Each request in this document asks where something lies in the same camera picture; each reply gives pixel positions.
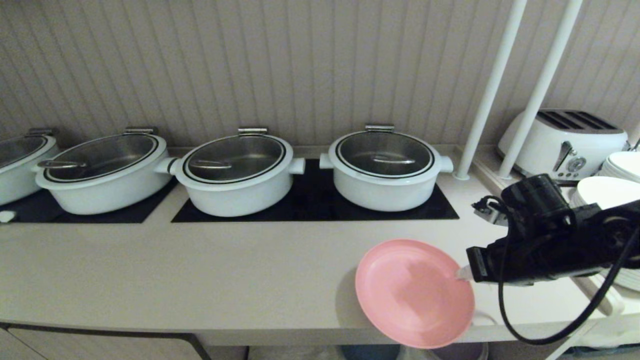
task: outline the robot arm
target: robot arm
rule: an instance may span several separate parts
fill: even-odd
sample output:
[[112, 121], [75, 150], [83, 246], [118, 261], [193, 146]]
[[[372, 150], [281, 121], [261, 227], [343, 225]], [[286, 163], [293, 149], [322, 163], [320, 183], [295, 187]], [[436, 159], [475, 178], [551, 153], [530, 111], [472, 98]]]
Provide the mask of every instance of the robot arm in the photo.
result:
[[509, 226], [505, 238], [467, 249], [476, 282], [498, 282], [503, 258], [502, 280], [511, 285], [597, 274], [618, 260], [628, 241], [636, 244], [623, 267], [640, 268], [640, 200], [606, 210], [596, 204], [571, 209], [546, 174], [511, 185], [501, 196], [473, 205], [488, 221]]

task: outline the white pole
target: white pole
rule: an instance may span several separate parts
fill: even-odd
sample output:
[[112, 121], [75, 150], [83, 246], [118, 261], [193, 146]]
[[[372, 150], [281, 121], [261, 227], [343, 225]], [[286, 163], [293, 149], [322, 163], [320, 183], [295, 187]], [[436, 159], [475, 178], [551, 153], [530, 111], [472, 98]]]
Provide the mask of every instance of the white pole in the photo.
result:
[[560, 21], [560, 26], [558, 27], [556, 38], [551, 45], [549, 55], [547, 55], [545, 66], [540, 72], [538, 83], [533, 89], [527, 108], [522, 113], [520, 127], [518, 128], [516, 135], [513, 138], [513, 142], [511, 143], [511, 147], [504, 156], [504, 161], [502, 161], [502, 165], [498, 171], [498, 176], [503, 179], [510, 178], [509, 174], [511, 173], [511, 168], [513, 168], [513, 164], [515, 163], [518, 154], [520, 154], [520, 149], [522, 149], [522, 144], [524, 144], [524, 140], [527, 138], [527, 134], [531, 129], [531, 124], [533, 124], [536, 113], [540, 109], [542, 101], [545, 99], [545, 94], [547, 93], [549, 84], [551, 84], [551, 80], [554, 77], [558, 63], [560, 63], [560, 58], [562, 57], [566, 43], [569, 41], [569, 36], [571, 35], [571, 30], [575, 24], [575, 19], [578, 17], [578, 13], [580, 12], [581, 5], [582, 0], [570, 0], [564, 9], [563, 18]]
[[495, 94], [498, 92], [500, 81], [504, 73], [504, 68], [509, 60], [511, 49], [513, 48], [513, 42], [518, 34], [518, 28], [520, 27], [520, 21], [522, 20], [522, 14], [524, 8], [527, 6], [527, 0], [515, 0], [511, 5], [511, 12], [509, 13], [509, 19], [507, 25], [502, 33], [502, 40], [500, 41], [500, 47], [498, 53], [495, 55], [495, 61], [493, 63], [493, 69], [491, 75], [489, 75], [489, 81], [484, 88], [484, 95], [480, 100], [480, 105], [476, 112], [471, 132], [467, 138], [467, 144], [465, 150], [462, 153], [462, 160], [458, 165], [458, 171], [453, 174], [458, 180], [469, 180], [469, 167], [471, 167], [471, 161], [476, 153], [478, 143], [480, 142], [480, 136], [484, 130], [486, 119], [489, 116], [489, 111], [493, 105]]

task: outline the stainless steel lid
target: stainless steel lid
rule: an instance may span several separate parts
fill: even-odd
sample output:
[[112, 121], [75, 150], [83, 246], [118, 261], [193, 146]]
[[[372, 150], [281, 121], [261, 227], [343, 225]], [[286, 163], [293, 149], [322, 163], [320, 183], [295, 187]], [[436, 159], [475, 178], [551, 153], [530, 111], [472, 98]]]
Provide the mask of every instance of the stainless steel lid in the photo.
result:
[[73, 147], [38, 166], [46, 168], [44, 176], [50, 181], [86, 181], [129, 168], [157, 147], [152, 136], [115, 135]]
[[42, 136], [25, 136], [0, 142], [0, 168], [18, 162], [47, 143]]
[[356, 133], [335, 148], [345, 165], [377, 177], [410, 177], [433, 166], [433, 153], [424, 143], [403, 134], [379, 131]]
[[268, 172], [285, 153], [284, 145], [269, 136], [231, 136], [203, 145], [186, 159], [183, 170], [203, 183], [236, 183]]

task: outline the paneled wall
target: paneled wall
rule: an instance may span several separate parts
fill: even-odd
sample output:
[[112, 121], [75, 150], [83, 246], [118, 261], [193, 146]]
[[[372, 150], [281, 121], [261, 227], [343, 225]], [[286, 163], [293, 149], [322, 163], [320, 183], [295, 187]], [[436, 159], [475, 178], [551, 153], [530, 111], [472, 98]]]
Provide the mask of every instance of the paneled wall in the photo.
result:
[[[329, 144], [367, 122], [464, 143], [511, 0], [0, 2], [0, 138], [132, 124], [193, 146], [239, 126]], [[485, 143], [522, 111], [565, 1], [531, 0]], [[640, 1], [585, 1], [545, 105], [640, 123]]]

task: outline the white countertop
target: white countertop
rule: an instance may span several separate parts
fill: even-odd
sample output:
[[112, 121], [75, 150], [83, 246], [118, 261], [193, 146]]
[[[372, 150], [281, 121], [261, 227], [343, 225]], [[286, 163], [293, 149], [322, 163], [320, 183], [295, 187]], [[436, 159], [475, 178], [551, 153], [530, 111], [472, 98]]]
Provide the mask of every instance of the white countertop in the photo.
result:
[[[0, 322], [194, 332], [206, 345], [388, 343], [358, 305], [358, 262], [376, 244], [411, 238], [466, 265], [467, 247], [506, 234], [473, 214], [489, 190], [471, 177], [438, 177], [459, 220], [172, 224], [188, 199], [178, 185], [143, 224], [3, 225]], [[512, 340], [497, 287], [473, 289], [476, 317], [461, 341]], [[507, 287], [506, 302], [532, 337], [588, 303], [571, 279]]]

